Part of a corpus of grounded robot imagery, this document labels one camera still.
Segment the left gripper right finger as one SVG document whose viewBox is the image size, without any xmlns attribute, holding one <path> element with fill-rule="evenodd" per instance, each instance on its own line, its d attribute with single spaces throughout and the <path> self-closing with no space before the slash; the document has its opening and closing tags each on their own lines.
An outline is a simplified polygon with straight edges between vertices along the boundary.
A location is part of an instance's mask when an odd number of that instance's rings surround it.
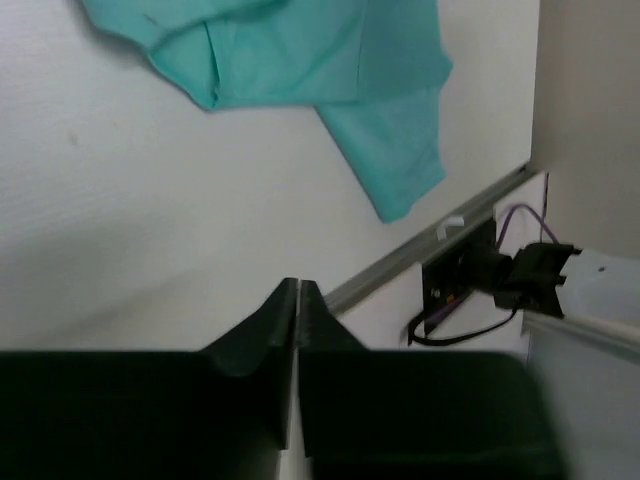
<svg viewBox="0 0 640 480">
<path fill-rule="evenodd" d="M 540 385 L 517 358 L 373 350 L 301 285 L 298 396 L 315 479 L 565 479 Z"/>
</svg>

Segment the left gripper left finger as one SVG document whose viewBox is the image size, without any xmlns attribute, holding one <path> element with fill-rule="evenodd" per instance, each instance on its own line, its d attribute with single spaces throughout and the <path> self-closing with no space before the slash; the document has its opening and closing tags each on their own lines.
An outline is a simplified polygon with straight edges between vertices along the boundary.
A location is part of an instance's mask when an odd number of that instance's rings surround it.
<svg viewBox="0 0 640 480">
<path fill-rule="evenodd" d="M 295 279 L 194 351 L 5 351 L 5 479 L 274 479 L 288 444 Z"/>
</svg>

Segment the teal t shirt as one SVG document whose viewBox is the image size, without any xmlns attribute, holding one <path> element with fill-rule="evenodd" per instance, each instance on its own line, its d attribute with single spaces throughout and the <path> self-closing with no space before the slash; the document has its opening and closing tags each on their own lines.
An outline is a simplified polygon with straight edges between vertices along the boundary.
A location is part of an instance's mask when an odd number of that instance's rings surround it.
<svg viewBox="0 0 640 480">
<path fill-rule="evenodd" d="M 444 179 L 439 100 L 453 64 L 434 1 L 87 1 L 208 111 L 313 108 L 379 219 Z"/>
</svg>

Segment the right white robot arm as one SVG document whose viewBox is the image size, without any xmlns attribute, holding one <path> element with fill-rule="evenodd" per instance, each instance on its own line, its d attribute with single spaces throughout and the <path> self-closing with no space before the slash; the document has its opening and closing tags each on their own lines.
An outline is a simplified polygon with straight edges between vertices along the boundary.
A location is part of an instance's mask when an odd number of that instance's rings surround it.
<svg viewBox="0 0 640 480">
<path fill-rule="evenodd" d="M 462 285 L 496 307 L 546 326 L 639 353 L 639 261 L 562 243 L 530 243 L 514 256 L 476 247 L 460 260 Z"/>
</svg>

